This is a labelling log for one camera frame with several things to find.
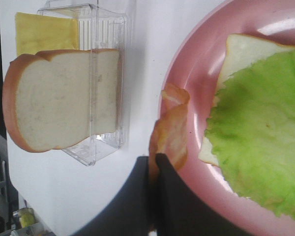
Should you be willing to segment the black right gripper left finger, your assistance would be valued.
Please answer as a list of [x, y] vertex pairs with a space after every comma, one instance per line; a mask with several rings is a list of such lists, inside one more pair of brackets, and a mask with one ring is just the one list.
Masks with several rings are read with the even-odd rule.
[[147, 236], [149, 234], [148, 157], [140, 156], [116, 196], [74, 236]]

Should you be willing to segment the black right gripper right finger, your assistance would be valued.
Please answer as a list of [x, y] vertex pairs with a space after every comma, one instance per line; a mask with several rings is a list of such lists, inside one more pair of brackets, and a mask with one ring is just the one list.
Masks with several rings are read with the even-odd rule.
[[241, 229], [202, 202], [164, 154], [156, 155], [156, 228], [159, 236], [239, 236]]

